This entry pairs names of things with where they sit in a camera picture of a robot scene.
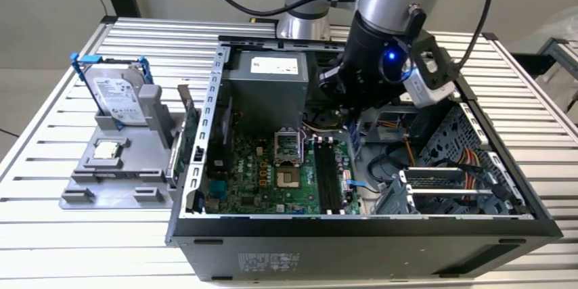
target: yellow wire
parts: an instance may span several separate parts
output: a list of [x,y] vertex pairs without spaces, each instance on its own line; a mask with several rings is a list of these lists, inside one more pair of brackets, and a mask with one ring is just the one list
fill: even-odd
[[411,165],[415,166],[415,160],[414,160],[413,149],[411,149],[410,146],[409,146],[407,137],[406,137],[406,148],[407,148],[407,154],[409,154],[409,161],[411,162]]

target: blue connector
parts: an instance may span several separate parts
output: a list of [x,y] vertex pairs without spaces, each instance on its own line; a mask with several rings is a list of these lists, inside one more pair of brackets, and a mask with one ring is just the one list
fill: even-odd
[[145,73],[145,80],[147,83],[154,84],[153,82],[153,75],[151,75],[151,65],[149,63],[149,60],[146,59],[145,55],[139,57],[139,64],[143,66],[143,73]]
[[354,181],[353,179],[349,179],[345,182],[347,183],[347,185],[362,186],[362,187],[366,186],[365,182],[362,182],[362,181]]

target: blue drive bracket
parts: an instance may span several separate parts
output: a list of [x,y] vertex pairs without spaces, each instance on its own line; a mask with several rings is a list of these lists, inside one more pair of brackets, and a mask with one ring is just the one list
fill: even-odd
[[[88,62],[90,62],[91,64],[99,63],[99,61],[102,61],[102,56],[100,56],[100,55],[84,55],[84,56],[83,56],[83,59],[84,59],[87,56],[90,57],[90,58],[87,58],[87,59],[88,59]],[[83,67],[80,66],[80,64],[84,64],[84,60],[83,60],[83,61],[79,61],[79,53],[78,53],[78,52],[74,52],[74,53],[71,54],[71,65],[72,65],[72,68],[74,68],[74,70],[76,71],[76,73],[78,73],[78,75],[79,75],[79,78],[80,78],[82,82],[84,82],[84,84],[87,85],[88,93],[91,93],[92,100],[94,100],[94,102],[96,103],[96,107],[99,108],[99,115],[103,115],[103,116],[104,116],[104,110],[102,109],[102,107],[100,107],[100,105],[99,105],[99,101],[96,100],[96,96],[95,96],[95,94],[94,94],[94,92],[92,92],[91,86],[90,86],[90,84],[87,83],[87,78],[86,78],[86,76],[84,76],[84,70],[83,70]]]
[[[99,115],[104,116],[104,110],[99,105],[99,101],[96,100],[95,93],[91,89],[91,85],[87,83],[84,70],[88,69],[94,64],[132,64],[137,65],[143,70],[143,77],[146,84],[154,84],[153,74],[151,74],[151,65],[145,55],[139,57],[137,61],[132,60],[115,60],[115,59],[104,59],[102,55],[98,54],[87,54],[79,59],[80,55],[78,52],[71,54],[71,65],[74,70],[76,71],[82,82],[87,85],[88,93],[91,93],[91,97],[96,103],[96,107],[99,108]],[[124,125],[116,121],[116,127],[123,129]]]

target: wire bundle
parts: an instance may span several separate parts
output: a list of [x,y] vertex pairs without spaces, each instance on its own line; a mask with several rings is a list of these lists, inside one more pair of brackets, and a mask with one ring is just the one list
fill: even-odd
[[379,124],[382,127],[389,127],[389,128],[399,128],[399,127],[403,127],[403,128],[405,128],[405,130],[406,130],[406,134],[403,135],[403,142],[405,142],[405,144],[406,144],[406,149],[407,149],[409,165],[410,165],[410,166],[415,166],[414,153],[413,153],[413,149],[411,149],[411,147],[410,147],[410,145],[409,145],[409,128],[405,127],[405,126],[401,124],[401,121],[398,121],[397,123],[394,123],[394,122],[390,122],[390,121],[379,120],[379,121],[378,121],[378,124]]
[[[464,162],[468,165],[482,166],[482,164],[480,163],[478,154],[468,147],[464,147],[462,157],[458,160],[458,164],[462,164]],[[473,189],[476,189],[476,186],[477,186],[477,178],[466,173],[465,174],[465,189],[473,190]]]

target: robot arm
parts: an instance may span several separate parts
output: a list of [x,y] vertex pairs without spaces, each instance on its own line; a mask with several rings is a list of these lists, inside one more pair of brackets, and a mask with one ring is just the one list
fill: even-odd
[[460,69],[422,30],[436,1],[357,1],[343,56],[321,74],[323,92],[351,118],[406,90],[417,106],[437,103],[453,92]]
[[330,7],[349,2],[342,6],[354,9],[355,15],[345,53],[335,67],[319,74],[322,91],[349,120],[406,90],[418,107],[436,104],[453,92],[458,65],[422,30],[437,0],[286,0],[291,5],[269,12],[226,1],[254,16],[285,13],[278,37],[321,40],[330,39]]

